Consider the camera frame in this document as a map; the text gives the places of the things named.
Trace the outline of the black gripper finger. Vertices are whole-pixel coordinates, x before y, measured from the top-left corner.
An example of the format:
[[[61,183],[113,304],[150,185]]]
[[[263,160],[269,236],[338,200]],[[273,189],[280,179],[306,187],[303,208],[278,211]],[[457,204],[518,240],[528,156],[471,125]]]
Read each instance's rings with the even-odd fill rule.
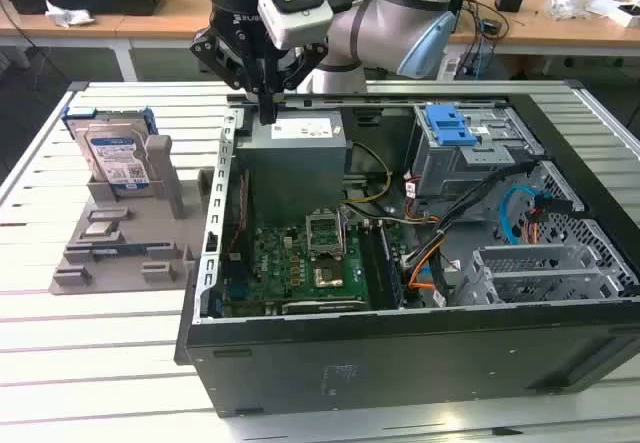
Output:
[[[231,31],[228,45],[214,28],[207,28],[193,39],[190,51],[232,89],[252,94],[258,106],[261,124],[269,123],[269,92],[258,64],[249,34],[244,29]]]
[[[327,56],[326,42],[306,44],[289,50],[276,50],[268,61],[268,123],[276,121],[276,96],[285,90],[295,90]]]

